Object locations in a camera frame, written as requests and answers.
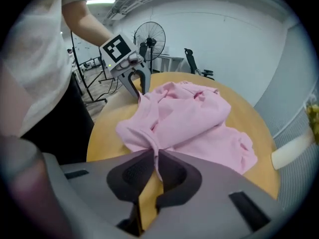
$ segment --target black pants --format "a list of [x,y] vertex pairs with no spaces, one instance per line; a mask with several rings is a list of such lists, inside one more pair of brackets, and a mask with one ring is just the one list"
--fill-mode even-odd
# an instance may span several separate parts
[[42,152],[55,155],[60,165],[86,161],[94,126],[75,81],[72,75],[69,87],[56,107],[22,136]]

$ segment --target cable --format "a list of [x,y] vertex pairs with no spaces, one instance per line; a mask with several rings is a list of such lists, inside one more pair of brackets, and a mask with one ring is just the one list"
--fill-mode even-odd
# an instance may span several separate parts
[[98,100],[100,97],[102,97],[102,96],[104,96],[104,95],[112,95],[112,94],[114,94],[116,90],[120,89],[120,87],[123,86],[123,84],[122,84],[122,85],[120,85],[120,86],[118,87],[118,84],[119,84],[119,77],[118,77],[117,83],[116,83],[116,88],[115,88],[115,90],[114,90],[113,92],[110,93],[110,90],[111,90],[111,88],[112,88],[113,82],[114,82],[114,78],[112,78],[112,82],[111,82],[111,85],[110,85],[110,87],[109,87],[108,92],[101,94],[96,100]]

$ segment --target black pole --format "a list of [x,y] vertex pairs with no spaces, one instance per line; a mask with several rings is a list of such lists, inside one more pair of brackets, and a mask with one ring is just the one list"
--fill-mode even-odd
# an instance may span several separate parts
[[94,78],[94,80],[88,85],[88,88],[96,81],[97,78],[100,77],[101,74],[103,74],[103,72],[100,72],[98,76]]
[[88,93],[88,95],[89,95],[89,97],[90,97],[90,99],[91,99],[91,102],[87,102],[87,104],[92,104],[92,103],[101,102],[101,101],[104,101],[105,103],[107,103],[108,101],[106,100],[106,98],[100,99],[100,100],[99,100],[99,99],[97,99],[97,100],[94,100],[94,99],[93,99],[93,97],[92,97],[92,95],[91,95],[91,92],[89,91],[89,88],[88,88],[88,86],[86,85],[84,76],[83,76],[83,74],[82,74],[82,72],[81,72],[81,68],[80,68],[80,66],[79,66],[79,61],[78,61],[78,58],[77,58],[77,56],[76,56],[75,47],[74,47],[74,41],[73,41],[72,31],[71,31],[71,39],[72,39],[72,45],[73,45],[72,50],[73,50],[73,54],[74,54],[75,63],[76,63],[76,66],[77,66],[77,68],[78,68],[78,71],[79,71],[79,74],[80,74],[80,76],[81,76],[81,79],[82,79],[82,81],[83,81],[84,87],[85,87],[85,89],[86,89],[86,91],[87,91],[87,93]]
[[80,66],[79,66],[79,61],[78,61],[78,58],[77,58],[77,56],[76,56],[76,52],[75,52],[75,48],[74,48],[74,41],[73,41],[72,31],[71,31],[71,39],[72,39],[72,45],[73,45],[72,50],[73,50],[73,54],[74,54],[74,59],[75,59],[76,66],[77,66],[77,68],[78,68],[79,74],[80,74],[81,79],[82,79],[83,84],[84,84],[84,87],[85,87],[86,91],[88,92],[90,99],[91,99],[92,101],[94,101],[94,99],[93,99],[93,97],[92,97],[92,95],[91,95],[91,93],[90,93],[90,91],[89,91],[89,88],[88,88],[88,86],[87,86],[86,83],[85,83],[85,79],[84,79],[84,77],[83,77],[83,74],[82,74],[82,72],[81,72],[81,68],[80,68]]
[[153,49],[154,47],[151,46],[151,61],[150,61],[151,74],[153,73]]
[[104,66],[104,63],[103,63],[102,53],[101,53],[101,50],[100,50],[100,49],[99,49],[99,52],[100,52],[100,60],[101,60],[102,70],[103,70],[104,77],[105,77],[105,79],[99,81],[99,83],[101,84],[101,82],[109,81],[109,80],[111,80],[111,79],[113,79],[113,78],[108,79],[108,78],[106,77],[105,66]]
[[134,31],[134,39],[133,39],[134,45],[136,45],[136,33],[137,33],[137,31]]

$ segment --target black chair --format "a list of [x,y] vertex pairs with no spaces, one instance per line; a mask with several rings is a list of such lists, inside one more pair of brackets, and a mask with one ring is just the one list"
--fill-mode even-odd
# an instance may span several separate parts
[[[195,59],[193,57],[193,51],[190,50],[190,49],[184,49],[185,50],[185,54],[186,54],[186,58],[187,58],[187,61],[189,63],[189,66],[190,66],[190,70],[191,70],[191,73],[192,74],[196,74],[196,72],[200,75],[200,71],[199,69],[197,68],[196,66],[196,63],[195,63]],[[204,70],[204,72],[201,73],[204,77],[207,77],[208,75],[209,76],[213,76],[214,75],[214,72],[213,71],[210,71],[210,70]]]

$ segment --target pink cloth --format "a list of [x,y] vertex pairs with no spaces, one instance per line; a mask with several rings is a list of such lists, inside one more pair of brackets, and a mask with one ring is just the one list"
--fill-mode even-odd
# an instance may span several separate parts
[[226,127],[231,106],[214,88],[166,83],[144,96],[117,134],[131,151],[172,150],[230,167],[240,174],[257,162],[247,134]]

